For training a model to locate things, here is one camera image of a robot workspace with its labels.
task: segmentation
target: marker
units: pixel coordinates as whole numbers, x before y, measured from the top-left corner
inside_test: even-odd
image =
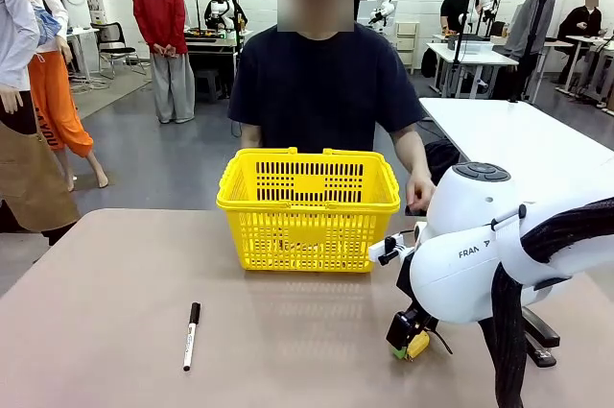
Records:
[[[196,337],[196,325],[199,324],[201,317],[201,305],[197,302],[192,303],[190,311],[190,324],[188,325],[188,336],[185,341],[185,356],[183,357],[183,370],[190,371],[192,366],[192,352],[194,351],[194,338]]]

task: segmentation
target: basket rim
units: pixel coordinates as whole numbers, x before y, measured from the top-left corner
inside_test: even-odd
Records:
[[[231,173],[236,173],[238,166],[235,166],[242,156],[259,155],[259,156],[371,156],[377,158],[383,167],[384,179],[391,194],[393,201],[387,204],[358,204],[358,203],[346,203],[346,202],[328,202],[322,205],[311,206],[304,204],[293,204],[288,201],[281,202],[254,202],[254,201],[231,201],[224,198],[225,192],[224,185],[232,178]],[[325,213],[331,210],[347,211],[348,213],[378,213],[378,214],[392,214],[399,210],[401,207],[401,199],[399,197],[399,184],[392,172],[392,168],[384,159],[384,156],[377,152],[364,152],[364,151],[340,151],[334,149],[324,149],[322,154],[300,154],[296,147],[288,149],[242,149],[232,158],[224,170],[224,174],[220,179],[220,191],[216,198],[216,204],[223,210],[236,210],[236,211],[257,211],[267,212],[271,210],[277,210],[281,212],[299,212],[299,213]]]

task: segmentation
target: person in gray shirt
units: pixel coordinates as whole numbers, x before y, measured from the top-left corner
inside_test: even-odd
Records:
[[[508,70],[501,70],[499,72],[493,91],[494,99],[510,99],[512,101],[520,99],[525,90],[527,80],[537,65],[539,53],[546,42],[546,34],[553,18],[556,0],[546,0],[539,23],[537,24],[535,40],[527,52],[529,34],[533,20],[536,18],[538,1],[525,0],[511,28],[506,46],[497,50],[499,53],[517,60],[519,63],[516,67],[509,67]]]

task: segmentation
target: gray sweatpants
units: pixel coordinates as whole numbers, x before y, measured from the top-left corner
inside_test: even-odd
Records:
[[[194,73],[188,55],[165,58],[152,53],[155,113],[162,123],[194,118]]]

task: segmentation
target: red hoodie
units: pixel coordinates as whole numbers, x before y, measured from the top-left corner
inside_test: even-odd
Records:
[[[154,44],[177,48],[179,55],[188,52],[183,35],[185,6],[183,0],[132,0],[134,17],[150,50]]]

